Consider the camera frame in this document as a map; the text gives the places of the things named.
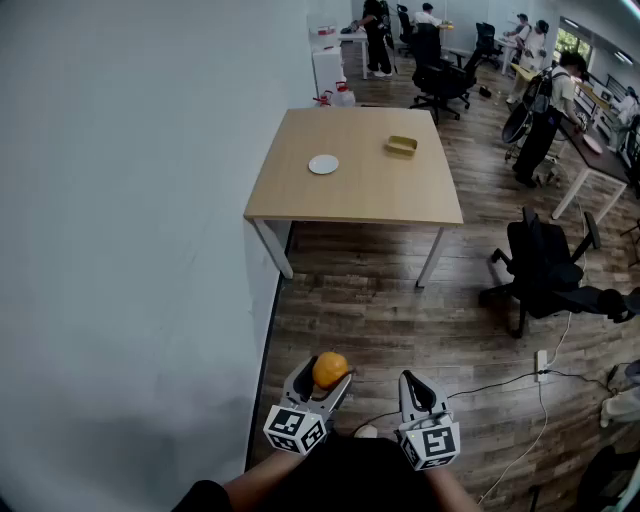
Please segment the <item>person's left forearm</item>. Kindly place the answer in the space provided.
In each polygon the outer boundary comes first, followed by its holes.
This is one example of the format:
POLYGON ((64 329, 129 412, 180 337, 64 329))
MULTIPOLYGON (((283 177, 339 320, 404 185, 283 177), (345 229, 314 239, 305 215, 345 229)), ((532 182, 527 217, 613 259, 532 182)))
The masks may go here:
POLYGON ((223 485, 235 512, 254 510, 293 472, 304 456, 277 450, 244 474, 223 485))

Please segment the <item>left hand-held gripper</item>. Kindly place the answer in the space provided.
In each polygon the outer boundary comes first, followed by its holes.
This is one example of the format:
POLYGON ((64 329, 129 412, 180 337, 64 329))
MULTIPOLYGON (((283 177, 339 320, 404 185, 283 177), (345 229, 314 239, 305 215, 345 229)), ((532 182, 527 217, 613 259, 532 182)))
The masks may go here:
POLYGON ((352 374, 347 373, 322 397, 313 397, 317 356, 300 363, 285 379, 282 399, 273 405, 263 432, 274 449, 308 455, 327 434, 332 413, 346 397, 352 374))

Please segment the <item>yellow rectangular container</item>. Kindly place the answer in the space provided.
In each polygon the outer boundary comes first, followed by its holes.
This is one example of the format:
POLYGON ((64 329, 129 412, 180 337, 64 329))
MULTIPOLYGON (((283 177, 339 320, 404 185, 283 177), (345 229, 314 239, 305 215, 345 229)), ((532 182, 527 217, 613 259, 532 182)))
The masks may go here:
POLYGON ((412 159, 417 151, 418 141, 410 137, 390 135, 385 144, 385 151, 394 157, 412 159))

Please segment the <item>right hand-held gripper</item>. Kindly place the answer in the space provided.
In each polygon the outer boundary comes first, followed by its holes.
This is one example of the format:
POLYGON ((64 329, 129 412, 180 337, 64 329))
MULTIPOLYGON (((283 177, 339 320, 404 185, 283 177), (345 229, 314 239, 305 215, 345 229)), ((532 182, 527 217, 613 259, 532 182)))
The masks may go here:
POLYGON ((447 396, 434 380, 404 370, 398 380, 402 416, 434 413, 402 423, 398 430, 400 447, 415 471, 446 466, 460 455, 460 427, 447 409, 447 396))

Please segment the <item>white cabinet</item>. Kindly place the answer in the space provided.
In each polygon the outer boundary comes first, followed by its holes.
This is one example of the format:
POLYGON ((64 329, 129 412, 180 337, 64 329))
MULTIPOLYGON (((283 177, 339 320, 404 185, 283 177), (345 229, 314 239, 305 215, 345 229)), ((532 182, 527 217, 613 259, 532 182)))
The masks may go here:
POLYGON ((307 27, 316 93, 318 95, 325 90, 334 93, 335 84, 345 80, 337 22, 331 16, 312 12, 307 15, 307 27), (335 35, 319 36, 316 33, 318 26, 330 24, 336 26, 335 35))

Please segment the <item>person's black clothing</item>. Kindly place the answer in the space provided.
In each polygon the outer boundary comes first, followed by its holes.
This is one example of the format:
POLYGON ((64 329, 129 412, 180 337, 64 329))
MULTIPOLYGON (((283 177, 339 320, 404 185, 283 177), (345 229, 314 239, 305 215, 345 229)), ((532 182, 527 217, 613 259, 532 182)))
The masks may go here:
MULTIPOLYGON (((171 512, 235 512, 219 484, 193 484, 171 512)), ((332 434, 248 512, 436 512, 425 476, 385 438, 332 434)))

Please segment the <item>dark table with white legs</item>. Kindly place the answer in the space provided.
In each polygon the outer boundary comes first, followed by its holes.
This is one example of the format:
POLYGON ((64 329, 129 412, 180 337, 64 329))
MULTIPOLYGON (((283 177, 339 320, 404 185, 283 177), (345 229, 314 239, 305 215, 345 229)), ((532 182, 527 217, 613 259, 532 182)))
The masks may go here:
POLYGON ((583 165, 580 172, 571 181, 567 192, 559 204, 553 210, 551 217, 553 220, 558 220, 585 181, 591 175, 594 175, 616 186, 614 194, 604 203, 600 211, 594 215, 595 222, 599 223, 618 202, 624 191, 630 186, 624 162, 620 157, 605 148, 604 139, 595 129, 590 129, 586 135, 591 137, 603 148, 601 153, 597 153, 596 151, 588 148, 588 145, 584 141, 584 134, 576 133, 573 123, 567 117, 562 119, 559 129, 565 134, 566 141, 580 155, 583 165))

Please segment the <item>black office chair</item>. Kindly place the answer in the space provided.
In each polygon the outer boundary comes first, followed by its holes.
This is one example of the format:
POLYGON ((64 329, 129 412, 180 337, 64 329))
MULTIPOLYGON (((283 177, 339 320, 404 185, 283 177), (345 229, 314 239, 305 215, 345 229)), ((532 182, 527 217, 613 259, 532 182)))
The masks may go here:
POLYGON ((536 319, 567 311, 573 314, 605 315, 614 323, 640 316, 640 287, 624 295, 615 289, 584 286, 572 291, 547 291, 528 300, 527 312, 536 319))
POLYGON ((478 66, 482 62, 488 62, 498 69, 502 51, 496 46, 495 27, 486 22, 480 22, 476 24, 476 31, 476 46, 470 59, 471 63, 478 66))
POLYGON ((408 8, 402 4, 396 5, 397 15, 400 23, 400 41, 403 46, 399 49, 402 56, 408 57, 412 53, 412 40, 414 26, 409 17, 408 8))
POLYGON ((515 339, 522 337, 528 317, 545 318, 560 311, 578 313, 578 307, 570 306, 562 297, 580 288, 584 271, 578 260, 589 248, 601 247, 597 223, 593 215, 583 215, 586 235, 574 252, 569 251, 563 229, 540 220, 530 207, 522 208, 522 219, 511 222, 507 237, 511 253, 496 249, 492 263, 502 261, 513 280, 479 294, 479 301, 504 294, 519 301, 518 327, 511 331, 515 339))
POLYGON ((416 68, 412 75, 414 85, 420 90, 409 109, 432 109, 435 124, 439 123, 439 112, 446 111, 459 120, 461 115, 448 106, 451 100, 459 99, 468 110, 468 91, 477 83, 476 71, 480 54, 475 51, 464 66, 441 57, 440 29, 432 24, 420 24, 412 34, 410 47, 416 68))

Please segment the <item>person's right forearm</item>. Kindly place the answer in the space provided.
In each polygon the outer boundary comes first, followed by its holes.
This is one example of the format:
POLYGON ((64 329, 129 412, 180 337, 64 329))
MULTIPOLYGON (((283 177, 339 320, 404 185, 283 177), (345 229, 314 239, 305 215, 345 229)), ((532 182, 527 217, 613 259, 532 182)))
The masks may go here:
POLYGON ((439 512, 482 512, 455 476, 446 468, 424 471, 438 504, 439 512))

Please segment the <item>wooden table with white legs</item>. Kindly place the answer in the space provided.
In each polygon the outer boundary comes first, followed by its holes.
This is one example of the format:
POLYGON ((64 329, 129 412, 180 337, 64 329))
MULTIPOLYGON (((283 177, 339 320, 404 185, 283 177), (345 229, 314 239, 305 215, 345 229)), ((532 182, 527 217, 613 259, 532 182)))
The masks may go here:
POLYGON ((463 217, 435 121, 427 110, 315 107, 288 110, 259 172, 244 217, 259 233, 276 268, 293 270, 274 221, 427 225, 438 232, 417 278, 430 280, 453 229, 463 217), (412 159, 384 149, 390 135, 418 141, 412 159), (337 170, 316 175, 309 161, 321 154, 337 170))

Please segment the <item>small white table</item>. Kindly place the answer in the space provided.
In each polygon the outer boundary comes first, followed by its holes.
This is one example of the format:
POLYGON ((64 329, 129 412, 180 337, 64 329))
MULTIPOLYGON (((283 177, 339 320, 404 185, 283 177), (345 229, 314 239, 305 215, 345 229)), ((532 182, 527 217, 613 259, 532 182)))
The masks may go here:
POLYGON ((340 33, 338 35, 338 41, 340 43, 354 43, 360 45, 360 54, 362 60, 362 78, 364 80, 368 79, 369 69, 368 69, 368 39, 366 32, 364 30, 356 30, 355 32, 350 33, 340 33))

